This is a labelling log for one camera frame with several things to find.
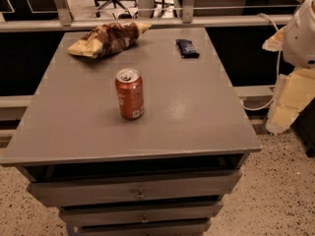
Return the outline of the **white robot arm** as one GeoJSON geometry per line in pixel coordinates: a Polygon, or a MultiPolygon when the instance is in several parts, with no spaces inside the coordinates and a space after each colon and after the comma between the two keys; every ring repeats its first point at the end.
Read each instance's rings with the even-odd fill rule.
{"type": "Polygon", "coordinates": [[[263,46],[281,51],[294,69],[279,75],[273,103],[268,112],[269,133],[286,131],[315,98],[315,0],[305,0],[285,27],[268,38],[263,46]]]}

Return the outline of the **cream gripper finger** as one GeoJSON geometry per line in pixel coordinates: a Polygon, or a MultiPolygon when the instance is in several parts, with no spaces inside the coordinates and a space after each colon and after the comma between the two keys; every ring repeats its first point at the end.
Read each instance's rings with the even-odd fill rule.
{"type": "Polygon", "coordinates": [[[288,76],[280,75],[268,113],[267,131],[272,134],[286,131],[314,98],[314,68],[295,68],[288,76]]]}

